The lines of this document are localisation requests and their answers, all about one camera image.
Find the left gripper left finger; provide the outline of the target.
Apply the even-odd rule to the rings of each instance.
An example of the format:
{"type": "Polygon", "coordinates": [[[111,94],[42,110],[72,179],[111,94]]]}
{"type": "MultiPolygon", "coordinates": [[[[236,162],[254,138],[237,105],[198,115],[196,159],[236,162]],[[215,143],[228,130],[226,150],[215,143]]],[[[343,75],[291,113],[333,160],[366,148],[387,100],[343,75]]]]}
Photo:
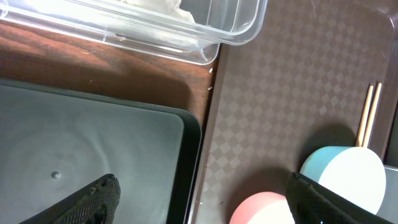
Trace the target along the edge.
{"type": "Polygon", "coordinates": [[[112,224],[121,188],[113,174],[105,174],[21,224],[112,224]]]}

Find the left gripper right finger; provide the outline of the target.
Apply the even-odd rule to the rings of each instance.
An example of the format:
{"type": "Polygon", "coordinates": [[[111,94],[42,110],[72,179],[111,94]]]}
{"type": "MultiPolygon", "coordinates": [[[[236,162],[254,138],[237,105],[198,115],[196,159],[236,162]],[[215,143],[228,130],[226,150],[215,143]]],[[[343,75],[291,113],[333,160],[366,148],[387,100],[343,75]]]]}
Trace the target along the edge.
{"type": "Polygon", "coordinates": [[[289,175],[285,196],[295,223],[392,224],[298,172],[289,175]]]}

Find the white tissue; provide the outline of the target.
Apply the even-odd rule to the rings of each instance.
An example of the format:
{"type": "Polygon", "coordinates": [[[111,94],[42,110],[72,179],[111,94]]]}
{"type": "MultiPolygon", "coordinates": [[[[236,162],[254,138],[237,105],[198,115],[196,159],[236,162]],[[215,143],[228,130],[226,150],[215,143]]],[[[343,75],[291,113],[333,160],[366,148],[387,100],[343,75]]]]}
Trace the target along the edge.
{"type": "Polygon", "coordinates": [[[180,7],[181,0],[120,0],[120,2],[195,23],[192,13],[180,7]]]}

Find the light blue bowl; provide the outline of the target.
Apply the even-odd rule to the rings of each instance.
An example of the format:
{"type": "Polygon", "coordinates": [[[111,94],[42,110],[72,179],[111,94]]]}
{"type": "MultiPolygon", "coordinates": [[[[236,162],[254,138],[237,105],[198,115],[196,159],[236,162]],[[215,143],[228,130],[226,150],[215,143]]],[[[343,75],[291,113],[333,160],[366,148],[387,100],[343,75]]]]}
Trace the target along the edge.
{"type": "Polygon", "coordinates": [[[300,173],[374,215],[384,199],[384,165],[364,147],[320,148],[305,160],[300,173]]]}

